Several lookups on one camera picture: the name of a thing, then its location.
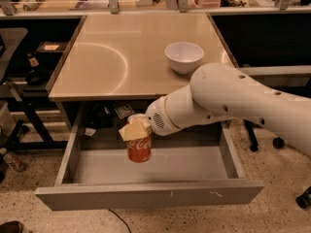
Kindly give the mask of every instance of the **open drawer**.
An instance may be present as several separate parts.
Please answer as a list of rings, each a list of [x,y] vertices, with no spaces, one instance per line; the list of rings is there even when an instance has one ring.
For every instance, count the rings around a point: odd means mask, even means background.
[[[54,187],[36,190],[53,211],[246,204],[263,188],[245,179],[224,122],[153,135],[150,160],[134,163],[118,132],[123,120],[85,135],[87,107],[79,109]]]

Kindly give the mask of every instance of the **laboratory bench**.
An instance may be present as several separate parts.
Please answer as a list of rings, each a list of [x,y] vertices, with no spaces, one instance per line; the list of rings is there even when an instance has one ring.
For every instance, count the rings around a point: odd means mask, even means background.
[[[126,119],[86,135],[96,103],[129,105],[144,113],[162,95],[187,85],[191,74],[169,67],[164,50],[177,41],[200,45],[202,63],[232,66],[206,14],[89,15],[48,84],[62,112],[77,103],[71,134],[54,187],[36,195],[52,210],[156,208],[250,203],[263,188],[246,178],[225,122],[195,126],[168,137],[152,136],[152,157],[127,158],[119,130]]]

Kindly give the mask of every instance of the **can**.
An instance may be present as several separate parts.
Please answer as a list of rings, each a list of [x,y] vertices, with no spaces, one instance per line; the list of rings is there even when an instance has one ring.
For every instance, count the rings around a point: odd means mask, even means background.
[[[127,119],[127,123],[130,123],[137,117],[147,117],[143,114],[132,115]],[[127,156],[128,158],[136,163],[146,162],[152,155],[152,144],[151,144],[151,127],[147,128],[148,136],[142,139],[136,139],[126,142]]]
[[[311,208],[311,186],[300,196],[296,197],[295,202],[300,208],[309,210]]]
[[[14,170],[17,172],[25,171],[25,165],[16,154],[11,151],[7,151],[5,148],[0,149],[0,153],[3,155],[3,160]]]

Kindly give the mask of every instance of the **food can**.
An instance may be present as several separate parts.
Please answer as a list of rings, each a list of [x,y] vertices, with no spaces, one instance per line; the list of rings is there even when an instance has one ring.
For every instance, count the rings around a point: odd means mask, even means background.
[[[143,114],[132,115],[127,119],[127,123],[130,123],[137,117],[146,118],[146,116]],[[130,140],[126,142],[128,158],[133,162],[136,163],[145,162],[149,160],[152,155],[151,127],[147,128],[147,131],[149,134],[147,137],[142,139]]]
[[[17,172],[25,170],[25,165],[22,161],[11,151],[7,151],[5,148],[0,149],[0,154],[3,155],[3,160]]]

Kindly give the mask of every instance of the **red can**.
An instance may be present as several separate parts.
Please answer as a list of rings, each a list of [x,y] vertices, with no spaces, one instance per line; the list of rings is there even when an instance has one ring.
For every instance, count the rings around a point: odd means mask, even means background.
[[[131,122],[133,119],[137,117],[144,117],[144,115],[137,114],[137,115],[130,116],[127,121]],[[151,133],[151,129],[149,131],[148,137],[126,142],[127,155],[131,161],[141,163],[141,162],[145,162],[149,160],[149,158],[152,155],[150,133]]]

